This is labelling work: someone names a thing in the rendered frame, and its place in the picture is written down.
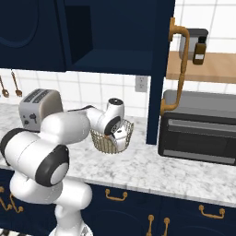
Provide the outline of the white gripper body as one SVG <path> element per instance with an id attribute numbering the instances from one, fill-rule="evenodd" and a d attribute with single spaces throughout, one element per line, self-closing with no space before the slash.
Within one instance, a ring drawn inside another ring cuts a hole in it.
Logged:
<path id="1" fill-rule="evenodd" d="M 127 132 L 125 127 L 122 125 L 114 134 L 113 134 L 113 143 L 118 151 L 123 151 L 125 149 L 125 141 L 127 138 Z"/>

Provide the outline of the navy arched cabinet door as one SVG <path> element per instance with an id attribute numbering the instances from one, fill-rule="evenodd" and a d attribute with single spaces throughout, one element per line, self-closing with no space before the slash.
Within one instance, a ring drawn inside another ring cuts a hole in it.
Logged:
<path id="1" fill-rule="evenodd" d="M 65 71 L 56 0 L 0 0 L 0 68 Z"/>

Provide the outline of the navy drawer front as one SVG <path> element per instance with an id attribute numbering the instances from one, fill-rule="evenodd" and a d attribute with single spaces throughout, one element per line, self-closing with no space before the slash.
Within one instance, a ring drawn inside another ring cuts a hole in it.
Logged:
<path id="1" fill-rule="evenodd" d="M 97 184 L 90 185 L 93 193 L 91 204 L 105 210 L 116 210 L 121 212 L 131 211 L 132 215 L 138 215 L 142 210 L 148 214 L 154 214 L 159 210 L 161 197 L 149 193 L 142 193 L 133 190 L 126 190 L 110 186 Z M 123 192 L 127 192 L 128 196 L 123 202 L 116 202 L 106 198 L 105 189 L 110 189 L 111 196 L 122 197 Z"/>
<path id="2" fill-rule="evenodd" d="M 224 219 L 204 217 L 198 209 L 218 215 L 219 209 L 225 209 Z M 159 220 L 159 235 L 165 231 L 164 219 L 169 218 L 168 236 L 236 236 L 236 208 L 219 206 L 173 197 L 162 199 Z"/>

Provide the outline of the black microwave oven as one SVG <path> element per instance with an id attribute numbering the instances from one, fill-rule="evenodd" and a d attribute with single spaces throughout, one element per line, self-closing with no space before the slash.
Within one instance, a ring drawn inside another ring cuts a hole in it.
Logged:
<path id="1" fill-rule="evenodd" d="M 160 118 L 159 154 L 236 166 L 236 95 L 183 92 Z"/>

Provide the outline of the silver toaster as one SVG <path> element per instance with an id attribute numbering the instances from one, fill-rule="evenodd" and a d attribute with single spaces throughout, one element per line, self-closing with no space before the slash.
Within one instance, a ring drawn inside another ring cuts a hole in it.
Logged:
<path id="1" fill-rule="evenodd" d="M 25 129 L 39 132 L 42 120 L 63 110 L 60 93 L 54 89 L 36 88 L 19 104 L 18 111 Z"/>

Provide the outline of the hanging brown fork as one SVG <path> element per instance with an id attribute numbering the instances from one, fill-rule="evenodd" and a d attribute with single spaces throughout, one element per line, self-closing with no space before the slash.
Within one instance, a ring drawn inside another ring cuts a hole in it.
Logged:
<path id="1" fill-rule="evenodd" d="M 13 81 L 14 81 L 14 84 L 15 84 L 15 87 L 16 87 L 16 94 L 18 97 L 22 97 L 22 91 L 18 88 L 18 83 L 17 83 L 17 79 L 16 79 L 16 76 L 15 76 L 15 73 L 13 72 L 13 70 L 11 70 L 11 76 L 13 77 Z"/>

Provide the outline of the wooden shelf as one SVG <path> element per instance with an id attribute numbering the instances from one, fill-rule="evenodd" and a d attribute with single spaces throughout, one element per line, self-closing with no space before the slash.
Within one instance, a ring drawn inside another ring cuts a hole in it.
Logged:
<path id="1" fill-rule="evenodd" d="M 169 53 L 167 79 L 179 79 L 181 61 L 178 52 Z M 185 80 L 236 84 L 236 53 L 206 53 L 202 65 L 188 60 Z"/>

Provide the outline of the brown bottle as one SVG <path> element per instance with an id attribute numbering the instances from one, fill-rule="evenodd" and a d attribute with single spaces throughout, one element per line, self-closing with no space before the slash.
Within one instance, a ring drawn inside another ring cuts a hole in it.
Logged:
<path id="1" fill-rule="evenodd" d="M 198 38 L 198 42 L 195 44 L 195 51 L 193 56 L 194 65 L 201 65 L 202 63 L 204 63 L 205 53 L 207 49 L 206 40 L 206 36 L 200 36 Z"/>

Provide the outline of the grey canister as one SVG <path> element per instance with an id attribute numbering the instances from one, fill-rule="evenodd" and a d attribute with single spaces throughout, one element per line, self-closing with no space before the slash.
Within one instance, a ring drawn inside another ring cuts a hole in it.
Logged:
<path id="1" fill-rule="evenodd" d="M 188 48 L 188 59 L 192 60 L 195 52 L 195 45 L 198 43 L 199 37 L 207 38 L 208 30 L 207 29 L 189 29 L 190 40 Z M 183 50 L 185 45 L 185 37 L 181 37 L 180 47 L 179 47 L 179 57 L 183 58 Z"/>

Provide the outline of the hanging brown spoon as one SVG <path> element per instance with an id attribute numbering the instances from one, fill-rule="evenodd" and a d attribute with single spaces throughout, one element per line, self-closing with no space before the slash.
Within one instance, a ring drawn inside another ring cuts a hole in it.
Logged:
<path id="1" fill-rule="evenodd" d="M 2 87 L 2 94 L 3 94 L 3 96 L 5 98 L 8 98 L 9 97 L 9 93 L 8 93 L 7 89 L 5 89 L 5 87 L 4 87 L 4 84 L 3 84 L 1 76 L 0 76 L 0 85 Z"/>

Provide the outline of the white wall outlet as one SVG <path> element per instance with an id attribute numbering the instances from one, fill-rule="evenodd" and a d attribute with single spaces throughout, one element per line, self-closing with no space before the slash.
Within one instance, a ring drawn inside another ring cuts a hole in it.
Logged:
<path id="1" fill-rule="evenodd" d="M 148 77 L 147 76 L 136 76 L 136 92 L 147 92 L 148 91 Z"/>

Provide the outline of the navy wall cabinet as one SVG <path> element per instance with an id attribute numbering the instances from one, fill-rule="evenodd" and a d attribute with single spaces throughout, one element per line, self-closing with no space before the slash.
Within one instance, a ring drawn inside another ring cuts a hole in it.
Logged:
<path id="1" fill-rule="evenodd" d="M 66 69 L 150 74 L 156 0 L 56 0 L 56 4 Z"/>

